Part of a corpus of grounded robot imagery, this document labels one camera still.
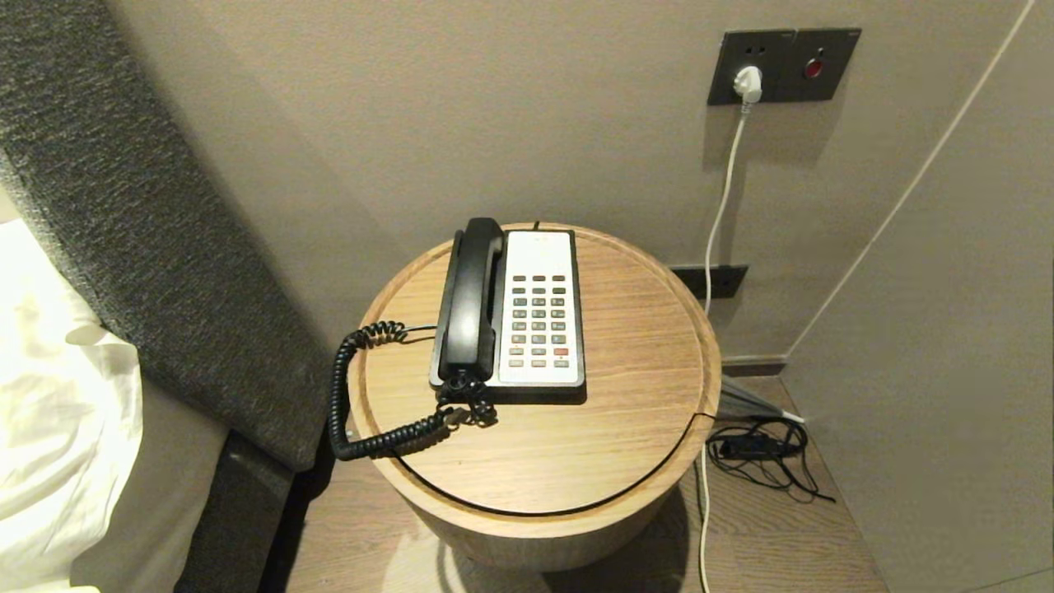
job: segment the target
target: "black cable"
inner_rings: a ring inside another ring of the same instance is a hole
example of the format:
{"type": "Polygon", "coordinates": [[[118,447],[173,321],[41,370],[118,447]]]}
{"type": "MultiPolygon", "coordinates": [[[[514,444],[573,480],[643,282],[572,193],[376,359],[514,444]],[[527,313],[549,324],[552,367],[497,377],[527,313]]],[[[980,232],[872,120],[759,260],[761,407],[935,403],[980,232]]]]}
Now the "black cable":
{"type": "Polygon", "coordinates": [[[797,488],[816,498],[835,502],[835,499],[820,494],[819,486],[808,470],[805,461],[805,447],[808,444],[808,433],[805,429],[790,420],[765,419],[750,427],[726,427],[715,432],[706,439],[706,456],[722,472],[758,486],[789,492],[797,488]],[[770,426],[781,426],[786,433],[779,437],[766,431],[770,426]],[[802,480],[790,471],[784,458],[801,456],[802,480]],[[763,464],[765,461],[776,463],[783,472],[786,481],[781,481],[763,464]],[[743,468],[754,467],[769,480],[764,482],[746,472],[743,468]]]}
{"type": "Polygon", "coordinates": [[[434,329],[434,325],[407,329],[399,322],[382,321],[352,332],[340,343],[333,359],[329,410],[326,418],[330,447],[337,459],[348,461],[375,455],[438,432],[446,427],[447,417],[456,410],[446,406],[454,397],[461,397],[463,401],[469,403],[474,422],[489,424],[495,421],[496,413],[493,406],[483,399],[483,383],[458,375],[447,381],[436,395],[438,403],[435,407],[435,414],[359,441],[348,441],[348,434],[345,432],[349,412],[347,377],[348,367],[355,353],[390,342],[403,342],[410,332],[434,329]]]}

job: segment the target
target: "beige wall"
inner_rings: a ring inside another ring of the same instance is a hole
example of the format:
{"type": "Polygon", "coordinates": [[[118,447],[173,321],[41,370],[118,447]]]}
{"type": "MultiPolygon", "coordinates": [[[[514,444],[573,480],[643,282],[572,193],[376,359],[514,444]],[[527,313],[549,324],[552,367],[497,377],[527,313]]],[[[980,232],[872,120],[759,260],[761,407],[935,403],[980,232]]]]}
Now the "beige wall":
{"type": "Polygon", "coordinates": [[[894,593],[1054,589],[1052,32],[1038,2],[784,373],[894,593]]]}
{"type": "Polygon", "coordinates": [[[724,31],[863,27],[831,102],[763,105],[721,261],[725,356],[783,355],[1006,35],[1019,1],[110,0],[214,178],[335,342],[473,215],[594,226],[700,262],[735,107],[724,31]]]}

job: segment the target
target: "white plug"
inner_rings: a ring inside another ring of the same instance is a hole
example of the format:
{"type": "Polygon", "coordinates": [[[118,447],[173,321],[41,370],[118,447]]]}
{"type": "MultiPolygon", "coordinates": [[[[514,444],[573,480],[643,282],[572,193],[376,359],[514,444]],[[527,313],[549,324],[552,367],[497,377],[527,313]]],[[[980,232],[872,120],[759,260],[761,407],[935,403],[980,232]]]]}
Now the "white plug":
{"type": "Polygon", "coordinates": [[[753,105],[761,100],[761,71],[756,65],[748,65],[736,75],[733,85],[736,94],[743,97],[743,105],[753,105]]]}

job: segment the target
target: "black handset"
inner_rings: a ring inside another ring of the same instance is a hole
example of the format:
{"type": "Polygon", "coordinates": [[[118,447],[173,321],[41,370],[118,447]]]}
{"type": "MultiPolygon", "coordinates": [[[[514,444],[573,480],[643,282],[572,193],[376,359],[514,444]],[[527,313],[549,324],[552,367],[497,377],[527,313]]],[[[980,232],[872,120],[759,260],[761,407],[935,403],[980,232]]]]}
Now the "black handset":
{"type": "Polygon", "coordinates": [[[464,232],[454,235],[447,271],[452,290],[447,291],[440,313],[445,331],[438,376],[444,381],[460,373],[486,381],[493,374],[494,264],[504,243],[505,234],[493,218],[472,218],[464,232]]]}

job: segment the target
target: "telephone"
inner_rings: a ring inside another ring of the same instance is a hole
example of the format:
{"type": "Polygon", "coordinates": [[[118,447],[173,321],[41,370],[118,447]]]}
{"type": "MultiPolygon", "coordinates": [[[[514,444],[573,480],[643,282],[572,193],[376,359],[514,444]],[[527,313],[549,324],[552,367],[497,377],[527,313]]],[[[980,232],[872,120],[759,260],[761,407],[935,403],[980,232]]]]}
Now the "telephone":
{"type": "Polygon", "coordinates": [[[574,232],[503,231],[472,218],[454,234],[436,325],[382,321],[351,333],[333,362],[327,431],[337,459],[390,451],[467,421],[496,422],[496,403],[585,401],[585,350],[574,232]],[[356,352],[435,330],[429,383],[436,411],[411,424],[349,442],[348,367],[356,352]],[[465,403],[469,410],[452,404],[465,403]]]}
{"type": "Polygon", "coordinates": [[[454,235],[430,382],[482,381],[492,399],[577,402],[584,395],[574,232],[503,231],[472,218],[454,235]]]}

